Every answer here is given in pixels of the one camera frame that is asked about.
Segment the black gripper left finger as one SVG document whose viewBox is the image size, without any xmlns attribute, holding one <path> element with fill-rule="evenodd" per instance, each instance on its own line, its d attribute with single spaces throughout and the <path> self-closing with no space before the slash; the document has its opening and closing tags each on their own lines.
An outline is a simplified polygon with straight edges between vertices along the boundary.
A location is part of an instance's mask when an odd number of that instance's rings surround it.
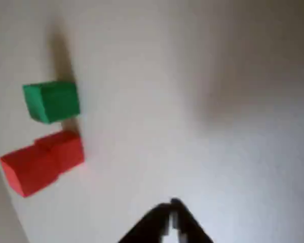
<svg viewBox="0 0 304 243">
<path fill-rule="evenodd" d="M 119 243 L 160 243 L 168 233 L 170 204 L 161 203 L 149 210 Z"/>
</svg>

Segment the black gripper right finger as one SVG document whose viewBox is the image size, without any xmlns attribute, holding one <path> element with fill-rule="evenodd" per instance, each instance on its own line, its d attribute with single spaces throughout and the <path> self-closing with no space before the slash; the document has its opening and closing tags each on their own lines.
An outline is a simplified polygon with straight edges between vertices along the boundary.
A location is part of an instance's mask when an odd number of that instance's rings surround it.
<svg viewBox="0 0 304 243">
<path fill-rule="evenodd" d="M 178 198 L 171 199 L 174 213 L 173 227 L 178 230 L 179 242 L 213 243 L 203 228 L 194 218 L 188 207 Z"/>
</svg>

